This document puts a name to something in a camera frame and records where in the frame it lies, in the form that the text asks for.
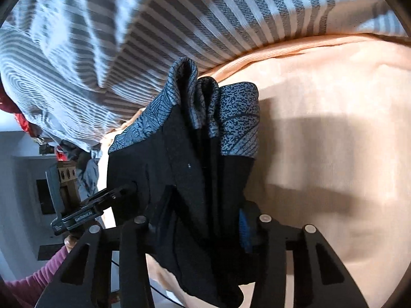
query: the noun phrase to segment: metal screw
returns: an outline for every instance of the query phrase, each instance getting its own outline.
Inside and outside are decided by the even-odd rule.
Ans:
[[[145,223],[147,218],[144,215],[139,215],[134,218],[134,222],[137,224]]]
[[[260,221],[261,222],[265,222],[265,223],[268,223],[268,222],[271,222],[271,217],[268,215],[268,214],[262,214],[262,215],[260,215]]]
[[[317,228],[313,225],[306,225],[304,229],[307,233],[310,233],[310,234],[314,234],[317,231]]]
[[[92,234],[96,234],[100,231],[100,226],[99,225],[93,225],[88,229],[88,231]]]

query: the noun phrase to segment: white wall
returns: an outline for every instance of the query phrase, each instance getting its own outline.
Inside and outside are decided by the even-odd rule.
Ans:
[[[21,131],[14,115],[0,110],[0,132]]]
[[[38,213],[35,180],[29,179],[35,172],[33,158],[48,161],[53,157],[40,156],[38,146],[24,132],[0,133],[0,274],[5,280],[37,271],[44,264],[37,261],[38,247],[56,241]],[[39,167],[39,175],[44,166]]]

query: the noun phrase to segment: peach fabric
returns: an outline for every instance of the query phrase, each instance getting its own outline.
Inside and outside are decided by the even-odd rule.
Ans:
[[[260,149],[246,198],[283,224],[316,225],[370,308],[384,305],[411,261],[411,48],[365,35],[304,38],[207,75],[260,91]],[[147,261],[186,307],[211,307]],[[253,285],[243,290],[245,308]],[[292,295],[290,281],[287,308]]]

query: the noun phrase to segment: black cloth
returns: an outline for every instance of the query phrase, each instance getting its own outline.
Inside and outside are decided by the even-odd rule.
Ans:
[[[183,58],[110,149],[107,187],[138,187],[137,198],[113,207],[116,223],[147,215],[156,229],[153,257],[186,293],[218,307],[239,307],[238,285],[254,281],[244,272],[252,263],[238,226],[258,121],[255,85],[218,88]]]

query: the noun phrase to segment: red fabric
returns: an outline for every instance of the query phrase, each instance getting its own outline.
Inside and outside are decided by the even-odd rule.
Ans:
[[[58,161],[68,161],[69,159],[67,158],[67,156],[61,151],[58,151],[58,149],[60,148],[60,146],[57,146],[54,149],[54,153],[57,156],[57,160]]]
[[[22,113],[15,113],[14,116],[16,117],[16,120],[18,124],[20,125],[21,129],[30,134],[32,138],[36,138],[37,136],[32,130],[32,124],[24,117],[24,114]]]
[[[6,94],[3,88],[3,83],[0,79],[0,110],[8,113],[21,113],[18,106],[13,102],[13,100]]]

